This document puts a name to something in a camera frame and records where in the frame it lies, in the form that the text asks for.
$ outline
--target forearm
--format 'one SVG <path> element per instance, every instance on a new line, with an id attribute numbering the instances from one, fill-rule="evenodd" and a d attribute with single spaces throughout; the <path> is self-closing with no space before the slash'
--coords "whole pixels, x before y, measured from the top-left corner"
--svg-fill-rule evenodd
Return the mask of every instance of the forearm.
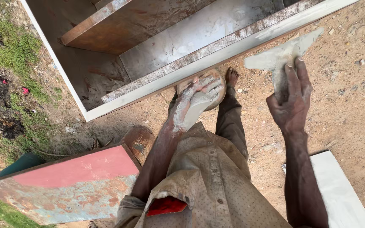
<path id="1" fill-rule="evenodd" d="M 328 215 L 309 159 L 308 135 L 302 131 L 283 133 L 283 136 L 287 155 L 285 198 L 288 223 L 295 228 L 302 225 L 327 228 Z"/>
<path id="2" fill-rule="evenodd" d="M 132 189 L 131 196 L 147 202 L 151 190 L 166 176 L 171 158 L 182 132 L 173 132 L 174 125 L 167 121 L 151 149 Z"/>

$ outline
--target red cloth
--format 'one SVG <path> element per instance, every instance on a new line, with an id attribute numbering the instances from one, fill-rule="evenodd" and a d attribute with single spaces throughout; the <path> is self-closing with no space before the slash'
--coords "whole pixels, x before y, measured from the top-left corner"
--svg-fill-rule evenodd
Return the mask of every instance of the red cloth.
<path id="1" fill-rule="evenodd" d="M 166 198 L 155 199 L 152 205 L 150 205 L 146 216 L 181 212 L 186 206 L 186 202 L 169 195 Z"/>

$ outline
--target red painted metal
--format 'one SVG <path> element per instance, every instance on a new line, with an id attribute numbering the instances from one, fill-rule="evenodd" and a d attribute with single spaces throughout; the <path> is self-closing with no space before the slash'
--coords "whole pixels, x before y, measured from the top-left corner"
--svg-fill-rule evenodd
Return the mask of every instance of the red painted metal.
<path id="1" fill-rule="evenodd" d="M 116 217 L 140 165 L 126 144 L 0 178 L 0 199 L 40 225 Z"/>

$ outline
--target sandy ground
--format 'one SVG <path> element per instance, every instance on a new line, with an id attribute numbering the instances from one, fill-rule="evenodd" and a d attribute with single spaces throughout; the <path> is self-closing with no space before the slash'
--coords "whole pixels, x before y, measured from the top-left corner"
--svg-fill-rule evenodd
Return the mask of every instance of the sandy ground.
<path id="1" fill-rule="evenodd" d="M 311 154 L 331 150 L 365 207 L 365 0 L 329 15 L 299 31 L 248 54 L 266 50 L 284 43 L 292 36 L 305 34 L 318 26 L 325 28 L 324 35 L 308 49 L 304 60 L 314 88 L 312 105 L 307 117 Z M 273 92 L 271 72 L 248 70 L 238 57 L 218 70 L 225 73 L 228 67 L 241 75 L 236 89 L 242 104 L 242 121 L 250 154 L 249 168 L 252 182 L 268 201 L 286 217 L 284 199 L 285 176 L 281 164 L 285 163 L 285 148 L 280 130 L 274 123 L 265 99 Z M 58 124 L 62 131 L 52 139 L 52 145 L 62 144 L 69 138 L 77 139 L 77 152 L 91 147 L 94 136 L 104 144 L 111 138 L 118 142 L 134 125 L 144 125 L 157 134 L 167 118 L 167 109 L 174 90 L 162 91 L 144 101 L 86 123 L 74 99 L 57 70 L 51 67 L 46 50 L 41 50 L 42 64 L 36 69 L 40 82 L 47 88 L 63 88 L 63 100 L 58 108 L 45 106 L 49 121 Z M 214 132 L 217 109 L 200 116 L 207 130 Z M 65 127 L 77 124 L 74 134 L 64 132 Z M 113 221 L 101 222 L 99 227 L 110 227 Z M 85 228 L 89 222 L 59 225 L 61 228 Z"/>

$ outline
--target man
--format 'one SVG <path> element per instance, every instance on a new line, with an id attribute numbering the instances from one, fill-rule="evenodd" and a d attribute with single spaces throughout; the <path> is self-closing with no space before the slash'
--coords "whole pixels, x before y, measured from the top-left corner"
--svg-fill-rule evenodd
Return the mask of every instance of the man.
<path id="1" fill-rule="evenodd" d="M 169 113 L 131 195 L 120 203 L 116 227 L 312 227 L 327 228 L 328 216 L 308 156 L 305 120 L 312 86 L 301 57 L 285 66 L 288 101 L 274 94 L 267 105 L 286 145 L 285 198 L 288 222 L 251 184 L 241 105 L 235 99 L 238 73 L 226 74 L 215 134 L 201 122 L 184 126 L 190 99 L 218 85 L 194 80 Z"/>

